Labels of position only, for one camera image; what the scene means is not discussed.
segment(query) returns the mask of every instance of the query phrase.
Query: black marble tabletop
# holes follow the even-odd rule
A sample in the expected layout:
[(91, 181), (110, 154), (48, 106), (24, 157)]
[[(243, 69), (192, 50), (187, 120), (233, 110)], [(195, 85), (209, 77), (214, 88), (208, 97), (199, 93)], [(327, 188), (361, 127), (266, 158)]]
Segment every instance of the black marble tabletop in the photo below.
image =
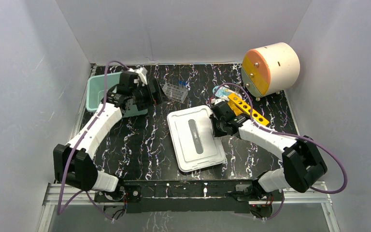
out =
[[(236, 137), (221, 138), (226, 161), (223, 164), (189, 173), (178, 169), (167, 115), (170, 112), (208, 105), (213, 88), (224, 82), (242, 84), (241, 64), (145, 65), (147, 75), (160, 84), (187, 81), (188, 96), (184, 103), (165, 102), (148, 110), (146, 115), (123, 118), (106, 135), (95, 156), (99, 170), (116, 174), (125, 180), (217, 180), (254, 179), (266, 170), (279, 168), (281, 162), (265, 149)], [(96, 75), (104, 74), (104, 66)], [(112, 66), (109, 73), (120, 72)], [(284, 93), (253, 101), (254, 109), (270, 121), (269, 127), (297, 133)], [(93, 113), (85, 112), (82, 126)]]

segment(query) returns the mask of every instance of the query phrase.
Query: table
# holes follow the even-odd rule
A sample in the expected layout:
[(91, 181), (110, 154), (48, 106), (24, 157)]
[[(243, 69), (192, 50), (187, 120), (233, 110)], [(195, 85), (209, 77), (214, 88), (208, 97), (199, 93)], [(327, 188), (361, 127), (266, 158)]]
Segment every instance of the table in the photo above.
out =
[[(281, 162), (254, 143), (236, 137), (221, 138), (226, 162), (193, 172), (178, 169), (167, 115), (170, 112), (208, 105), (213, 88), (224, 82), (242, 84), (241, 64), (144, 65), (147, 75), (160, 84), (187, 81), (188, 96), (184, 103), (169, 101), (152, 107), (146, 115), (124, 118), (101, 142), (95, 164), (99, 170), (115, 174), (125, 180), (222, 180), (254, 179), (267, 170), (275, 170)], [(104, 74), (104, 66), (95, 75)], [(121, 66), (109, 67), (109, 73), (122, 71)], [(277, 131), (297, 133), (285, 94), (272, 94), (253, 101), (254, 109), (270, 121)], [(85, 111), (82, 126), (93, 113)]]

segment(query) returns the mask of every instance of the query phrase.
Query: white wall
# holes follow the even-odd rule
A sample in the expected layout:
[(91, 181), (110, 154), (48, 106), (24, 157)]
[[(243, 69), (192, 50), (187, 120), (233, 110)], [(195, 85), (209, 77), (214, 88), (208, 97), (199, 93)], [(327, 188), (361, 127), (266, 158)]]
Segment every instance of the white wall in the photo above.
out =
[(36, 230), (89, 70), (55, 0), (0, 0), (0, 232)]
[[(301, 61), (288, 91), (299, 130), (348, 171), (347, 189), (332, 195), (339, 226), (371, 231), (371, 1), (314, 0), (290, 45)], [(325, 180), (329, 189), (342, 184), (331, 159)]]
[(57, 0), (92, 63), (242, 60), (289, 42), (311, 0)]

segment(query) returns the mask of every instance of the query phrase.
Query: white lid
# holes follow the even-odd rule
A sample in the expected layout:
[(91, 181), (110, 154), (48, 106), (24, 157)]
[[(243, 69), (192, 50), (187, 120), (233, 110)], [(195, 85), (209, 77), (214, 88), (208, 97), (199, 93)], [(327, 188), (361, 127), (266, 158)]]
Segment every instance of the white lid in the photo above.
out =
[(202, 105), (171, 112), (167, 116), (178, 167), (181, 171), (190, 172), (225, 161), (221, 139), (213, 135), (209, 118), (211, 114), (211, 109)]

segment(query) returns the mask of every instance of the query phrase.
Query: teal basket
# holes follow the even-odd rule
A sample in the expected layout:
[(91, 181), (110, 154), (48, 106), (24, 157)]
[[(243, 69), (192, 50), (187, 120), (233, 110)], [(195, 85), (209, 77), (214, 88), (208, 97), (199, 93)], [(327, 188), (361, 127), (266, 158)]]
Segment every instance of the teal basket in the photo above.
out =
[[(121, 72), (107, 74), (107, 89), (110, 89), (116, 84), (119, 84)], [(99, 107), (100, 101), (104, 96), (104, 75), (92, 76), (87, 81), (87, 94), (86, 94), (86, 109), (89, 112), (95, 112)], [(134, 105), (130, 110), (126, 111), (123, 117), (131, 117), (137, 115), (147, 114), (146, 110), (137, 110)]]

